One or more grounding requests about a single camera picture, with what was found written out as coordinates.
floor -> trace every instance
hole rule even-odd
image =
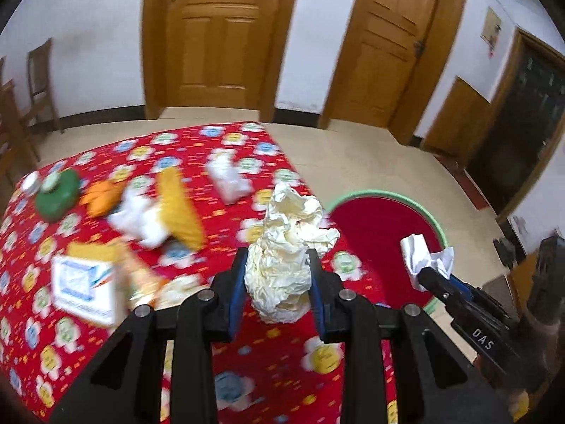
[[[97,124],[52,132],[40,147],[41,165],[93,147],[187,126],[258,120],[250,110],[169,108],[161,119]],[[424,206],[442,225],[454,246],[454,274],[481,286],[503,274],[492,239],[502,235],[494,212],[477,210],[450,173],[429,153],[399,145],[385,129],[332,121],[328,130],[266,124],[290,162],[322,204],[364,189],[383,189],[406,195]],[[450,327],[451,317],[438,304],[432,316],[460,349],[474,351]]]

table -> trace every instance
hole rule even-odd
[[[208,158],[218,152],[234,155],[239,171],[252,181],[255,190],[232,206],[222,203],[204,170]],[[237,247],[261,234],[266,204],[276,182],[287,181],[300,194],[310,194],[258,123],[222,123],[132,138],[58,161],[40,173],[44,177],[72,167],[81,177],[81,189],[112,178],[128,180],[139,193],[154,195],[155,174],[171,166],[182,170],[208,244],[195,254],[174,240],[153,251],[132,245],[141,259],[169,279],[181,273],[199,273],[209,281],[215,273],[230,268]],[[0,229],[0,369],[24,404],[47,420],[54,404],[111,334],[111,330],[53,308],[50,259],[64,253],[72,240],[107,242],[119,234],[105,219],[88,218],[83,206],[74,207],[60,222],[47,224],[18,187]],[[327,226],[334,226],[329,218]],[[383,302],[378,274],[351,253],[345,237],[322,264],[324,269],[338,272],[346,287],[373,302]],[[169,416],[171,355],[169,345],[162,386],[164,422]],[[296,324],[267,325],[248,302],[236,341],[213,348],[220,421],[334,424],[340,415],[343,355],[340,344],[321,345],[311,314]],[[383,358],[389,411],[395,415],[388,347]]]

metal bolt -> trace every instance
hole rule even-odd
[[[146,317],[151,312],[151,306],[149,305],[137,306],[133,312],[138,317]]]
[[[204,290],[200,290],[198,293],[198,299],[200,301],[210,301],[212,298],[214,298],[214,291],[210,290],[209,288],[206,288]]]
[[[349,290],[349,288],[343,288],[340,290],[340,298],[345,301],[355,300],[357,294],[353,290]]]
[[[410,303],[404,307],[404,312],[411,317],[416,317],[420,314],[420,307]]]

